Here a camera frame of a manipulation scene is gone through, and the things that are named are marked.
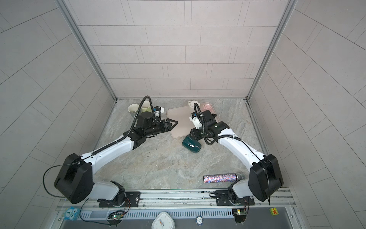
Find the pink plastic tray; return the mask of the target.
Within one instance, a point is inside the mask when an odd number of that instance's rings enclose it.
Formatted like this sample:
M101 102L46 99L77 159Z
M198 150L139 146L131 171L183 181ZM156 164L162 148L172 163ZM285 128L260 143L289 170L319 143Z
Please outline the pink plastic tray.
M169 109L167 118L178 122L177 126L170 132L173 138L186 137L190 134L191 129L195 128L190 120L191 113L194 112L189 106Z

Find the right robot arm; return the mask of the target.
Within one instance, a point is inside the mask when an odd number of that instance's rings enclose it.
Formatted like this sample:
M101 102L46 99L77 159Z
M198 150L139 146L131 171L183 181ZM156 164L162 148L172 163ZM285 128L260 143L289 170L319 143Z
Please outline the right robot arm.
M277 158L265 155L245 143L225 122L217 122L216 114L209 110L192 112L190 121L194 128L189 137L197 142L204 139L207 145L219 143L229 149L248 169L249 178L234 182L228 187L228 198L238 204L243 198L253 196L264 202L284 184Z

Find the light green mug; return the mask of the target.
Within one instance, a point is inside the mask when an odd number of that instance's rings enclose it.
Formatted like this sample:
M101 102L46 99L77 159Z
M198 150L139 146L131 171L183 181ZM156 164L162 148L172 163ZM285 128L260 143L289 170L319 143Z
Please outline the light green mug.
M141 112L152 112L152 108L150 106L150 101L148 99L146 99L143 104L142 104L142 107L141 107Z

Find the white mug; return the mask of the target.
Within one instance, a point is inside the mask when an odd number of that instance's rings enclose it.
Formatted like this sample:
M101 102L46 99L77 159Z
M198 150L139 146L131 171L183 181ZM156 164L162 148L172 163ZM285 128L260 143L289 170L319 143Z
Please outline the white mug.
M200 106L200 103L196 100L192 100L192 101L188 101L188 106L191 110L191 112L194 112L194 105L197 104L198 106Z

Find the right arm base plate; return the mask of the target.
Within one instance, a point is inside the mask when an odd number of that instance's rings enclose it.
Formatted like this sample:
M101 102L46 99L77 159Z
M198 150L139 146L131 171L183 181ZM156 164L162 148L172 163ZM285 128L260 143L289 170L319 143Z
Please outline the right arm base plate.
M216 190L209 194L209 197L214 198L217 206L253 206L254 199L249 197L238 198L232 191Z

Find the glittery cylindrical bottle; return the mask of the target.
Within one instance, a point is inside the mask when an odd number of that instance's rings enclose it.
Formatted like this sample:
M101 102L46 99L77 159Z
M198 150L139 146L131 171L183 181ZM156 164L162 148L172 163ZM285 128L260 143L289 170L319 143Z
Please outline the glittery cylindrical bottle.
M246 176L242 172L226 173L226 174L203 176L203 182L204 183L236 182L236 181L239 181L239 180L245 179L245 178L246 178Z

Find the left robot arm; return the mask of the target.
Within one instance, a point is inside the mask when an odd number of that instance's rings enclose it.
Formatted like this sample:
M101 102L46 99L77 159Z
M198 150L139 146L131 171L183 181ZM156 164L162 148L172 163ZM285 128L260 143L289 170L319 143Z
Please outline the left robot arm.
M142 124L98 150L80 156L69 155L56 177L55 188L72 204L95 198L100 207L122 206L127 198L125 188L115 181L94 181L94 174L117 157L139 147L147 138L172 131L177 124L169 118L157 124Z

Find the dark green mug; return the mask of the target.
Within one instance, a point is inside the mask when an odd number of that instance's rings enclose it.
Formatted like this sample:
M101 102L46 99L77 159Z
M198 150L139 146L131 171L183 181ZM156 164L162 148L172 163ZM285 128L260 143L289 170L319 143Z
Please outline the dark green mug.
M198 141L192 139L189 135L184 138L182 146L193 153L198 153L202 148L202 145Z

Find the left circuit board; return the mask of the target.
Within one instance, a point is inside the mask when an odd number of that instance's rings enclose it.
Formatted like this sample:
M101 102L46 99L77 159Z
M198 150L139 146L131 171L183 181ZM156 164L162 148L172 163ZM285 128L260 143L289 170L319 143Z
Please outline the left circuit board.
M117 226L119 223L123 221L124 215L125 211L123 210L114 211L108 215L107 221L110 225Z

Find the round blue badge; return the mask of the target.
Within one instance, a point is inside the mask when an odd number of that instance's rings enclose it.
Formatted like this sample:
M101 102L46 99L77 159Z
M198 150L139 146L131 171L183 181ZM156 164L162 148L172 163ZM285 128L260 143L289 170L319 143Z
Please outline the round blue badge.
M201 226L204 223L203 217L202 216L197 216L195 219L195 222L197 225Z

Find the blue owl sticker box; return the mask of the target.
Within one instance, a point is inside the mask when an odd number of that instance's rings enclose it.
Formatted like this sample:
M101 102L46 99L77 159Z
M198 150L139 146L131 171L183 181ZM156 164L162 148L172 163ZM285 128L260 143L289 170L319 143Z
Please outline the blue owl sticker box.
M80 209L75 207L68 208L64 213L64 220L75 221L80 217Z

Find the pink mug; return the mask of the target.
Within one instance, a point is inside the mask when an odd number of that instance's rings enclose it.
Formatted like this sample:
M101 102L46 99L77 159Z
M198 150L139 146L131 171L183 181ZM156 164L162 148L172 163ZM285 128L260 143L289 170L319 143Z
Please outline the pink mug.
M213 110L213 107L210 103L204 103L200 106L201 108L201 111L204 112L204 111L210 111L211 113L214 113L214 110Z

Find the aluminium mounting rail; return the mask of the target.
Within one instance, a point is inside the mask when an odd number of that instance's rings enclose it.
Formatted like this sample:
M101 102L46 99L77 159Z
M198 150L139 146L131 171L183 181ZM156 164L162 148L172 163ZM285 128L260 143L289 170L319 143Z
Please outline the aluminium mounting rail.
M153 209L211 209L211 208L237 208L250 206L250 208L274 208L274 207L295 207L295 195L289 188L280 188L271 195L270 200L264 202L256 197L249 197L242 204L233 205L230 200L214 198L210 194L222 193L226 189L147 189L139 190L139 199L130 195L131 207L122 205L119 208L100 208L96 199L89 199L78 204L71 204L66 199L54 202L52 210L61 211L69 207L82 208L83 210L153 210Z

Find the right circuit board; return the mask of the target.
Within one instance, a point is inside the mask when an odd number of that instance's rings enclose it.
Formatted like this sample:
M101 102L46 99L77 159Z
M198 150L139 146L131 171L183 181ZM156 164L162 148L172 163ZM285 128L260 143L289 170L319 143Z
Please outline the right circuit board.
M232 209L232 215L236 223L244 223L248 215L248 210L245 208Z

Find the grey mug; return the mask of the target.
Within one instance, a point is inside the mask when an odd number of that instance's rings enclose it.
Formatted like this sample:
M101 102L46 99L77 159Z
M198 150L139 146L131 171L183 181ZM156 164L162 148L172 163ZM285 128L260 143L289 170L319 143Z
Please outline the grey mug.
M129 105L128 112L132 117L135 117L136 114L139 112L139 105L138 104Z

